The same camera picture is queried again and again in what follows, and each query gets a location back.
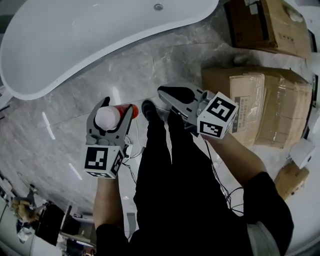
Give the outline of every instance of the black cable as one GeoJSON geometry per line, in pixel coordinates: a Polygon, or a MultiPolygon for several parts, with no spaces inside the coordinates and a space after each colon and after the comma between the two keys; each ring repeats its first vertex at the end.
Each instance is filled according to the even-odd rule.
{"type": "Polygon", "coordinates": [[[208,150],[208,154],[209,154],[209,157],[210,157],[211,167],[212,167],[214,176],[216,177],[218,183],[220,184],[220,187],[222,188],[221,190],[222,190],[222,191],[224,190],[224,191],[226,192],[226,195],[224,195],[224,196],[226,196],[225,199],[226,199],[226,201],[227,201],[228,204],[229,204],[229,208],[231,208],[231,197],[230,197],[230,193],[229,193],[229,191],[226,189],[226,187],[222,184],[222,182],[221,182],[220,179],[219,179],[219,176],[218,176],[218,174],[217,174],[216,168],[215,168],[215,166],[214,166],[214,162],[212,161],[212,157],[211,157],[211,154],[210,154],[210,150],[209,150],[209,146],[208,146],[207,141],[206,141],[204,138],[202,138],[202,139],[203,139],[203,141],[205,142],[206,149],[208,150]]]}
{"type": "Polygon", "coordinates": [[[136,157],[140,156],[140,155],[141,155],[141,153],[142,153],[142,150],[140,151],[140,153],[139,153],[139,154],[137,154],[137,155],[136,155],[136,156],[134,156],[134,157],[131,157],[130,159],[134,159],[134,158],[136,158],[136,157]]]}
{"type": "Polygon", "coordinates": [[[244,212],[243,212],[243,211],[240,211],[240,210],[232,209],[232,211],[235,211],[235,212],[238,212],[238,213],[244,214],[244,212]]]}
{"type": "Polygon", "coordinates": [[[232,192],[229,194],[229,196],[231,196],[231,194],[232,194],[233,192],[235,192],[235,191],[237,191],[237,190],[241,190],[241,189],[244,189],[244,188],[243,188],[242,186],[237,187],[236,189],[232,190],[232,192]]]}
{"type": "Polygon", "coordinates": [[[211,167],[212,167],[212,170],[213,170],[213,174],[214,174],[214,176],[216,177],[218,183],[220,184],[221,190],[222,190],[222,191],[225,190],[225,192],[226,192],[226,195],[224,195],[224,196],[225,196],[225,200],[227,201],[227,204],[229,205],[229,209],[231,209],[232,211],[235,211],[235,212],[244,214],[242,211],[233,209],[234,207],[243,205],[243,203],[242,203],[242,204],[238,204],[238,205],[236,205],[236,206],[234,206],[234,207],[231,207],[231,194],[232,194],[233,192],[237,191],[237,190],[243,189],[243,187],[242,187],[242,186],[237,187],[236,189],[232,190],[231,193],[229,193],[229,191],[226,189],[226,187],[222,184],[222,182],[221,182],[220,179],[219,179],[218,173],[217,173],[216,168],[215,168],[215,166],[214,166],[214,162],[212,161],[212,158],[211,158],[211,154],[210,154],[210,150],[209,150],[208,143],[207,143],[207,141],[206,141],[204,138],[202,138],[202,139],[203,139],[203,141],[205,142],[206,149],[208,150],[208,154],[209,154],[209,158],[210,158],[210,161],[211,161],[211,167]]]}
{"type": "Polygon", "coordinates": [[[137,184],[137,179],[136,179],[135,174],[131,170],[131,166],[129,164],[125,164],[125,163],[122,163],[122,164],[130,170],[130,174],[131,174],[132,180],[133,180],[134,184],[137,184]]]}
{"type": "Polygon", "coordinates": [[[244,205],[243,203],[240,203],[240,204],[237,204],[237,205],[235,205],[235,206],[232,206],[231,209],[233,209],[233,208],[235,208],[235,207],[238,207],[238,206],[243,206],[243,205],[244,205]]]}

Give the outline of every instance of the black sleeve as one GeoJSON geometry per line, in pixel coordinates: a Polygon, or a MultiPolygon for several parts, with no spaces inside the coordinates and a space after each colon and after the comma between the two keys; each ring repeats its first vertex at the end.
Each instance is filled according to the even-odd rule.
{"type": "Polygon", "coordinates": [[[290,210],[279,196],[269,174],[261,172],[244,186],[244,218],[249,224],[262,222],[285,255],[294,230],[290,210]]]}
{"type": "Polygon", "coordinates": [[[118,227],[103,224],[96,229],[97,256],[122,255],[127,251],[128,240],[118,227]]]}

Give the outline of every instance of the person's arm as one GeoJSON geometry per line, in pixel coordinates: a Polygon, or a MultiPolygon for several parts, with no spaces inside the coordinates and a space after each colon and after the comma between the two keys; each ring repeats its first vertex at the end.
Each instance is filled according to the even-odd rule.
{"type": "Polygon", "coordinates": [[[263,223],[273,236],[280,255],[285,255],[294,230],[290,210],[279,196],[261,159],[241,145],[230,133],[222,140],[203,136],[243,186],[244,219],[263,223]]]}
{"type": "Polygon", "coordinates": [[[267,171],[262,160],[238,142],[229,132],[223,139],[214,139],[206,135],[202,137],[212,145],[241,186],[244,186],[257,174],[267,171]]]}
{"type": "Polygon", "coordinates": [[[103,224],[109,224],[124,231],[124,214],[118,177],[115,179],[98,178],[93,220],[95,229],[103,224]]]}

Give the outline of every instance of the marble floor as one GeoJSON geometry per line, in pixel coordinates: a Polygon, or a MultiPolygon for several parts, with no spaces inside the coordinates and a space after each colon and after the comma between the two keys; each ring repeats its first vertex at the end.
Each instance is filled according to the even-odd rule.
{"type": "MultiPolygon", "coordinates": [[[[140,106],[143,99],[152,98],[157,106],[166,108],[157,98],[160,85],[189,81],[201,87],[202,68],[232,67],[239,61],[243,65],[292,69],[311,80],[312,74],[301,58],[232,48],[226,13],[219,5],[203,21],[152,36],[107,56],[42,98],[13,98],[0,121],[0,170],[21,195],[28,191],[23,182],[26,181],[35,184],[43,198],[62,209],[73,203],[79,212],[90,213],[97,180],[81,170],[80,158],[86,141],[86,120],[93,107],[110,96],[112,105],[133,102],[140,106]]],[[[146,131],[147,121],[140,114],[129,130],[133,154],[146,145],[146,131]]],[[[195,141],[206,152],[203,141],[195,141]]],[[[251,149],[262,158],[272,178],[288,156],[288,149],[251,149]]],[[[212,154],[224,186],[229,191],[237,188],[239,184],[226,166],[212,154]]],[[[135,175],[140,159],[139,156],[127,162],[135,175]]],[[[119,182],[124,215],[135,212],[135,184],[125,166],[119,171],[119,182]]],[[[214,198],[208,198],[210,201],[214,203],[214,198]]],[[[241,202],[241,191],[232,194],[232,205],[241,202]]]]}

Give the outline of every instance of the wire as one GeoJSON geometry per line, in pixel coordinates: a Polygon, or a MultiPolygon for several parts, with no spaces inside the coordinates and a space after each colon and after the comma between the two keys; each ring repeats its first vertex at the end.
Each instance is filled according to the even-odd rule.
{"type": "Polygon", "coordinates": [[[164,109],[164,108],[161,108],[161,107],[158,107],[158,106],[156,106],[156,108],[159,109],[159,110],[163,110],[163,111],[166,111],[166,112],[170,112],[170,110],[167,110],[167,109],[164,109]]]}
{"type": "Polygon", "coordinates": [[[209,146],[208,146],[207,141],[206,141],[204,138],[202,138],[202,139],[203,139],[203,141],[204,141],[204,143],[205,143],[205,145],[206,145],[206,149],[208,150],[208,154],[209,154],[209,157],[210,157],[211,167],[212,167],[212,170],[213,170],[213,174],[214,174],[215,178],[217,179],[218,183],[220,184],[220,188],[221,188],[224,196],[227,195],[227,197],[226,197],[225,199],[226,199],[226,201],[227,201],[228,204],[229,204],[229,208],[231,208],[231,200],[229,199],[229,198],[230,198],[229,191],[226,189],[226,187],[222,184],[222,182],[221,182],[220,179],[219,179],[219,176],[218,176],[218,174],[217,174],[216,168],[215,168],[214,163],[213,163],[213,161],[212,161],[212,157],[211,157],[211,154],[210,154],[210,150],[209,150],[209,146]]]}
{"type": "Polygon", "coordinates": [[[243,205],[244,205],[243,203],[240,203],[240,204],[237,204],[237,205],[235,205],[235,206],[232,206],[231,209],[233,209],[233,208],[235,208],[235,207],[238,207],[238,206],[243,206],[243,205]]]}
{"type": "Polygon", "coordinates": [[[232,211],[235,211],[235,212],[237,212],[237,213],[241,213],[241,214],[244,214],[244,212],[243,212],[243,211],[240,211],[240,210],[235,210],[235,209],[232,209],[232,211]]]}
{"type": "Polygon", "coordinates": [[[203,139],[203,141],[205,142],[206,149],[208,150],[208,154],[209,154],[209,158],[210,158],[210,161],[211,161],[211,166],[212,166],[213,174],[214,174],[214,176],[216,177],[218,183],[220,184],[220,188],[221,188],[221,190],[222,190],[222,192],[223,192],[223,194],[224,194],[224,196],[225,196],[225,200],[226,200],[226,202],[227,202],[227,204],[228,204],[228,206],[229,206],[229,209],[231,209],[232,211],[239,212],[239,213],[242,213],[242,214],[243,214],[242,211],[233,209],[234,207],[243,205],[243,203],[242,203],[242,204],[238,204],[238,205],[236,205],[236,206],[234,206],[234,207],[231,207],[231,194],[232,194],[233,192],[237,191],[237,190],[243,189],[243,187],[242,187],[242,186],[237,187],[237,188],[234,189],[231,193],[229,193],[229,191],[226,189],[226,187],[222,184],[221,180],[219,179],[218,173],[217,173],[216,168],[215,168],[215,166],[214,166],[214,162],[212,161],[212,158],[211,158],[211,154],[210,154],[210,150],[209,150],[208,143],[207,143],[207,141],[206,141],[204,138],[202,138],[202,139],[203,139]]]}
{"type": "Polygon", "coordinates": [[[125,164],[125,163],[122,163],[122,164],[130,170],[132,180],[133,180],[134,184],[137,184],[137,179],[136,179],[134,172],[131,170],[131,166],[129,164],[125,164]]]}
{"type": "Polygon", "coordinates": [[[131,157],[130,159],[132,159],[132,158],[136,158],[136,157],[140,156],[141,154],[142,154],[142,151],[140,151],[140,153],[139,153],[139,154],[137,154],[136,156],[131,157]]]}
{"type": "Polygon", "coordinates": [[[231,194],[233,193],[233,192],[235,192],[235,191],[237,191],[237,190],[243,190],[244,188],[242,187],[242,186],[240,186],[240,187],[237,187],[236,189],[234,189],[234,190],[232,190],[232,192],[229,194],[229,197],[231,196],[231,194]]]}
{"type": "Polygon", "coordinates": [[[133,155],[133,157],[130,157],[131,158],[136,158],[137,156],[140,155],[141,153],[141,143],[140,143],[140,140],[139,140],[139,128],[138,128],[138,117],[142,114],[142,112],[140,112],[137,116],[136,116],[136,119],[135,119],[135,126],[136,126],[136,139],[138,140],[139,142],[139,150],[137,151],[137,153],[135,153],[133,155]]]}
{"type": "Polygon", "coordinates": [[[130,137],[126,134],[125,136],[124,136],[124,142],[127,144],[132,144],[132,141],[131,141],[131,139],[130,139],[130,137]]]}

